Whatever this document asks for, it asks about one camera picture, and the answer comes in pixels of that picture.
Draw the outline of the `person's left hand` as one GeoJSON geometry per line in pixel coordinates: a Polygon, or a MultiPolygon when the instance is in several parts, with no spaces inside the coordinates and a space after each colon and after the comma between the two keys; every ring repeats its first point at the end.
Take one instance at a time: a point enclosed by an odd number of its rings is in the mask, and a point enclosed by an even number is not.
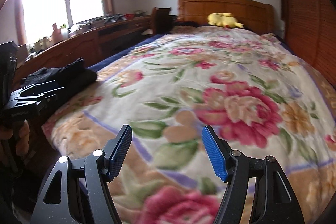
{"type": "Polygon", "coordinates": [[[1,126],[1,140],[9,140],[14,137],[16,154],[25,156],[29,151],[30,128],[26,120],[14,126],[15,129],[1,126]]]}

